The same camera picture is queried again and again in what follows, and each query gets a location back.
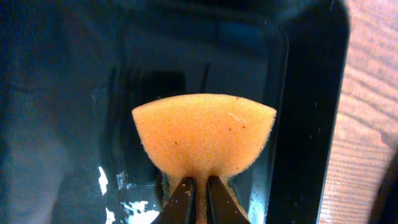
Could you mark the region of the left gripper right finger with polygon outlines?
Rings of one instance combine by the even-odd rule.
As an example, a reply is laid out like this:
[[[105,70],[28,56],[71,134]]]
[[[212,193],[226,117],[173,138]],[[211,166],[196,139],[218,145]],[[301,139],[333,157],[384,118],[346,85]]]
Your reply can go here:
[[[250,224],[218,176],[206,183],[207,224]]]

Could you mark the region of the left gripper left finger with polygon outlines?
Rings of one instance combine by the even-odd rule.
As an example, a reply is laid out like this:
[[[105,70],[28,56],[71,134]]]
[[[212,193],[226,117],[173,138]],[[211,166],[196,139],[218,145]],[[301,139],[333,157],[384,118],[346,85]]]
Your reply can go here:
[[[182,178],[152,224],[196,224],[196,189],[194,178]]]

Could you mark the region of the orange yellow sponge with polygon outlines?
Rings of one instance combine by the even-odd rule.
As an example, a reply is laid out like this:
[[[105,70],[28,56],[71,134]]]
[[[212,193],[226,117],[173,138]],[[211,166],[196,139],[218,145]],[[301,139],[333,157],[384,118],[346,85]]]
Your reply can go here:
[[[171,190],[184,177],[197,183],[197,223],[206,223],[206,182],[223,184],[261,154],[277,111],[231,95],[180,95],[134,108],[132,117],[149,159],[166,174]]]

